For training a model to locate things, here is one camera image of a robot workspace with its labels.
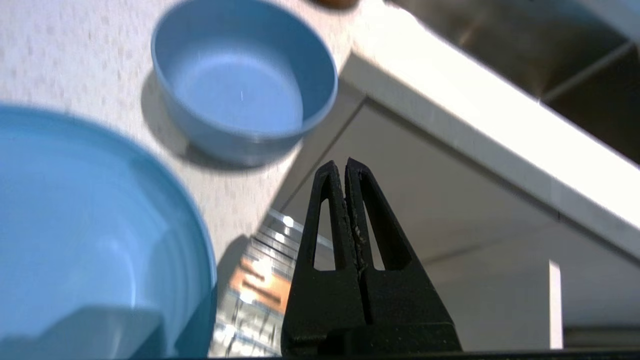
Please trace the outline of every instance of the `bowl rim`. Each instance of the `bowl rim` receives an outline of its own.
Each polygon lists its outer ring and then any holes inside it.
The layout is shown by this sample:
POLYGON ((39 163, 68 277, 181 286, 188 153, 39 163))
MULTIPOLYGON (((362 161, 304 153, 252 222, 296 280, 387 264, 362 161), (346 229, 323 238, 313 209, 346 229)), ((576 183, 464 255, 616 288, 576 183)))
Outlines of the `bowl rim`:
POLYGON ((164 176, 169 184, 173 186, 178 193, 184 198, 187 203, 187 207, 190 212, 195 217, 196 222, 198 223, 198 229, 200 231, 200 235, 205 242, 205 248, 207 249, 207 260, 209 265, 209 281, 210 288, 207 289, 207 293, 210 293, 213 289, 216 288, 218 282, 218 274, 216 268, 216 258, 215 252, 213 250, 213 244, 211 243, 211 237, 209 236, 209 229, 207 224, 204 222, 202 218, 202 214, 198 210, 198 207, 195 204, 191 194, 187 191, 187 188, 182 184, 182 182, 178 179, 176 175, 174 175, 168 167, 163 164, 157 157, 155 157, 151 152, 144 149, 142 146, 138 145, 136 142, 131 140, 130 138, 116 132, 113 129, 105 127, 101 124, 98 124, 94 121, 88 120, 86 118, 82 118, 77 115, 60 113, 55 110, 49 110, 47 108, 41 107, 27 107, 21 105, 11 105, 0 102, 0 115, 18 115, 18 116, 27 116, 27 117, 40 117, 44 120, 51 122, 66 122, 75 127, 79 127, 81 129, 89 130, 98 136, 103 136, 110 140, 114 140, 123 146, 130 149, 135 155, 141 156, 146 160, 149 160, 153 166, 160 171, 161 175, 164 176))
POLYGON ((184 103, 184 101, 182 101, 180 97, 178 97, 175 94, 173 87, 169 85, 168 80, 165 78, 163 72, 160 69, 160 66, 158 64, 158 60, 156 57, 156 38, 157 38, 158 31, 160 30, 160 27, 165 23, 165 21, 169 16, 171 16, 173 13, 178 11, 180 8, 187 6, 188 4, 196 3, 200 1, 204 2, 204 1, 210 1, 210 0, 185 0, 185 1, 180 1, 177 4, 174 4, 173 6, 169 7, 169 9, 165 11, 162 14, 162 16, 160 16, 158 22, 154 27, 153 35, 151 36, 151 59, 153 61, 153 66, 154 66, 153 72, 155 73, 156 78, 160 82, 161 86, 164 88, 165 92, 167 92, 171 96, 171 101, 178 104, 184 111, 186 111, 189 114, 189 116, 195 119, 198 119, 200 122, 203 122, 209 127, 214 127, 226 133, 230 133, 242 138, 247 138, 254 142, 259 142, 262 140, 280 140, 285 138, 295 138, 297 136, 305 134, 307 131, 310 131, 311 129, 316 127, 327 116, 327 114, 329 114, 329 111, 333 108, 333 104, 335 103, 335 99, 338 94, 338 70, 337 70, 337 67, 335 66, 335 60, 333 59, 333 54, 329 50, 324 40, 303 19, 291 13, 289 10, 282 8, 281 6, 272 4, 265 0, 243 0, 243 1, 246 1, 248 3, 263 4, 264 6, 267 6, 268 8, 271 8, 272 10, 276 12, 280 12, 283 15, 291 18, 291 20, 293 20, 294 22, 298 22, 303 28, 305 28, 310 33, 312 38, 314 38, 316 41, 320 43, 325 53, 328 55, 332 69, 333 69, 333 88, 325 104, 313 115, 307 117, 306 119, 303 119, 303 125, 301 128, 293 131, 283 131, 281 133, 261 133, 258 131, 238 130, 237 128, 228 126, 214 119, 204 118, 203 116, 200 116, 197 113, 195 113, 190 106, 187 106, 184 103))

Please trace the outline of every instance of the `stainless steel sink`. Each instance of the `stainless steel sink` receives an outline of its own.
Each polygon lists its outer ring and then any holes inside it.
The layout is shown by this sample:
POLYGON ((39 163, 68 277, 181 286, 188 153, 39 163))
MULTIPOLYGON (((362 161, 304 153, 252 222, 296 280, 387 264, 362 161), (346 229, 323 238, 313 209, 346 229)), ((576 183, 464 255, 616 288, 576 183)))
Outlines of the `stainless steel sink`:
POLYGON ((576 0, 389 0, 640 163, 636 46, 576 0))

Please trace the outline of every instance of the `light blue bowl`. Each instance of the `light blue bowl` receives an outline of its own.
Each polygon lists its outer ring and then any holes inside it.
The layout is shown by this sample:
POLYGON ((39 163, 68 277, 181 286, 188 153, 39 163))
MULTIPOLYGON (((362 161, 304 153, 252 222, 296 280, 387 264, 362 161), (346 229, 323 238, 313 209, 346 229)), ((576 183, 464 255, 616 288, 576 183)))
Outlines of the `light blue bowl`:
POLYGON ((215 284, 196 207, 149 153, 0 106, 0 359, 203 357, 215 284))
POLYGON ((260 165, 289 151, 335 101, 337 72, 322 40, 259 0, 190 0, 151 42, 169 114, 206 153, 260 165))

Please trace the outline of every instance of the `white cabinet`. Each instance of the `white cabinet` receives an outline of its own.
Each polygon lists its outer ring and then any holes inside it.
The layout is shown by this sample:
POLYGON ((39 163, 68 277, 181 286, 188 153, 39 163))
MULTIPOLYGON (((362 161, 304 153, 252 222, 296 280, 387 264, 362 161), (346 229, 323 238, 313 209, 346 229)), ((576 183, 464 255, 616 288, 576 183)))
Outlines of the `white cabinet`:
MULTIPOLYGON (((362 107, 319 163, 335 161, 344 180, 348 157, 373 171, 425 263, 554 221, 428 135, 371 104, 362 107)), ((313 173, 282 212, 304 222, 312 183, 313 173)), ((318 233, 331 237, 328 216, 321 218, 318 233)))
MULTIPOLYGON (((284 183, 283 195, 275 202, 277 210, 304 223, 314 176, 311 169, 333 160, 344 180, 344 166, 352 157, 372 170, 429 277, 442 290, 445 305, 450 303, 456 323, 470 331, 465 333, 467 339, 473 340, 474 329, 482 328, 477 322, 486 320, 483 316, 487 314, 465 313, 464 300, 482 298, 491 304, 491 296, 496 296, 506 304, 523 304, 521 299, 532 282, 518 275, 521 269, 550 260, 562 273, 565 327, 640 325, 640 265, 635 257, 575 224, 564 223, 558 212, 372 100, 354 95, 343 103, 348 111, 342 109, 340 116, 329 119, 332 122, 327 128, 332 130, 313 134, 308 142, 321 145, 302 149, 284 183), (465 290, 464 284, 479 285, 465 290), (504 284, 519 284, 520 288, 511 290, 511 285, 504 284), (497 293, 483 293, 483 286, 485 291, 498 289, 497 293), (464 299, 453 303, 460 297, 464 299)), ((436 129, 444 115, 437 109, 424 120, 436 129)), ((466 144, 474 139, 461 136, 458 141, 466 144)), ((450 145, 460 148, 460 144, 450 145)), ((541 179, 531 171, 519 171, 524 162, 512 165, 512 157, 492 160, 502 172, 513 167, 512 178, 524 176, 524 182, 541 179)), ((323 207, 322 212, 318 233, 331 238, 328 209, 323 207)), ((373 255, 374 262, 381 264, 380 255, 373 255)), ((332 255, 319 252, 316 263, 318 268, 329 269, 332 255)), ((547 301, 548 294, 536 292, 532 296, 539 295, 543 295, 540 301, 547 301)), ((549 307, 522 309, 547 320, 550 314, 549 307)), ((506 325, 517 329, 524 318, 512 317, 513 322, 506 325)), ((535 336, 544 342, 551 333, 538 331, 535 336)), ((500 342, 504 337, 493 340, 500 342)), ((518 348, 528 340, 513 338, 500 346, 503 350, 518 348)))

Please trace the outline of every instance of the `orange object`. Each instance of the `orange object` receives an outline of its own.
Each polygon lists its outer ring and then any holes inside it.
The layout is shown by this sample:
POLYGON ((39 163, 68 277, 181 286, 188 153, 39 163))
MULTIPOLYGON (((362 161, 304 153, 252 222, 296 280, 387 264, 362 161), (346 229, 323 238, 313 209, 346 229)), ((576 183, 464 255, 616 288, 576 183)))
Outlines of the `orange object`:
POLYGON ((240 293, 241 300, 255 300, 282 314, 287 309, 291 282, 272 272, 269 259, 253 261, 243 258, 229 286, 240 293))

